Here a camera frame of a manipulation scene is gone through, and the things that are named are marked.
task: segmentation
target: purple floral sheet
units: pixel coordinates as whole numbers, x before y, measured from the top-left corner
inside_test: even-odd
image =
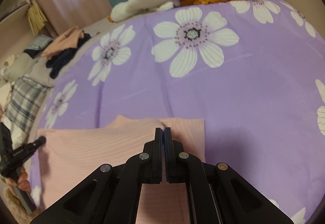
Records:
[[[324,39],[282,0],[145,15],[59,78],[39,128],[99,128],[118,114],[204,119],[206,161],[228,163],[304,224],[325,192],[324,57]],[[38,155],[30,181],[39,204]]]

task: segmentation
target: white flower print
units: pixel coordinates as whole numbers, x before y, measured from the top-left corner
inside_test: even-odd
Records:
[[[279,208],[279,204],[273,200],[273,199],[269,199],[269,201],[271,201],[277,208]],[[294,222],[294,224],[305,224],[306,220],[304,218],[306,214],[306,208],[302,208],[301,210],[299,210],[296,214],[294,214],[291,217],[291,220]]]
[[[325,104],[325,85],[320,80],[317,79],[316,86]],[[317,110],[317,115],[318,115],[318,119],[317,119],[318,127],[321,133],[325,136],[325,107],[324,106],[321,106]]]
[[[202,10],[198,7],[181,9],[175,14],[178,24],[164,21],[153,29],[158,37],[166,39],[151,50],[156,62],[167,61],[182,47],[170,64],[172,77],[183,77],[195,67],[197,50],[209,67],[221,66],[224,54],[219,45],[232,46],[239,41],[233,30],[223,28],[227,25],[227,20],[219,12],[210,12],[202,22],[201,17]]]
[[[301,14],[298,10],[296,10],[292,5],[289,5],[288,3],[280,2],[281,4],[285,5],[289,9],[291,9],[291,16],[294,18],[294,20],[297,22],[297,24],[301,27],[303,24],[305,24],[305,28],[308,32],[308,34],[311,37],[316,37],[316,31],[314,27],[306,20],[303,14]]]
[[[92,57],[96,63],[88,76],[88,80],[95,77],[93,86],[106,80],[112,63],[122,65],[130,58],[131,50],[126,45],[133,40],[135,31],[132,25],[123,31],[124,28],[125,24],[105,35],[101,38],[100,45],[93,50]]]
[[[37,207],[40,206],[40,198],[41,198],[41,188],[39,186],[35,186],[30,193],[31,198],[34,200],[34,203]]]
[[[246,13],[252,4],[254,17],[262,24],[267,22],[273,23],[274,20],[270,11],[279,14],[281,10],[278,5],[268,0],[233,0],[230,1],[230,4],[236,9],[238,14]]]
[[[52,129],[58,116],[62,116],[68,109],[68,101],[77,91],[78,84],[76,80],[68,83],[62,92],[59,92],[53,101],[53,105],[49,108],[46,115],[45,128]]]

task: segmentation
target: pink striped fabric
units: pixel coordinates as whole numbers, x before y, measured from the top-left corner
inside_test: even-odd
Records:
[[[103,163],[113,166],[140,153],[154,139],[155,128],[171,127],[173,139],[202,161],[204,120],[179,118],[132,120],[118,116],[105,128],[93,130],[41,129],[47,143],[40,149],[42,209],[66,194]],[[189,223],[185,184],[143,184],[136,223]]]

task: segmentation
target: yellow fringe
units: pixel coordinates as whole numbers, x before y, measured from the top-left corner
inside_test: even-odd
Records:
[[[34,35],[37,35],[40,30],[45,26],[45,23],[48,22],[47,18],[40,10],[35,1],[32,2],[32,5],[28,9],[27,16],[31,31]]]

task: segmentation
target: round metal pivot pin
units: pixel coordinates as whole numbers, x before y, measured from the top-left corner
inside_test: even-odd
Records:
[[[105,172],[108,172],[109,170],[111,169],[111,166],[109,164],[103,164],[101,167],[100,167],[100,170],[105,173]]]
[[[149,158],[149,154],[147,154],[146,152],[143,152],[139,155],[139,158],[141,160],[147,160]]]
[[[182,159],[187,159],[190,155],[187,152],[181,152],[178,156]]]
[[[219,168],[220,170],[225,171],[225,170],[228,169],[228,165],[226,165],[224,162],[221,162],[221,163],[218,163],[218,168]]]

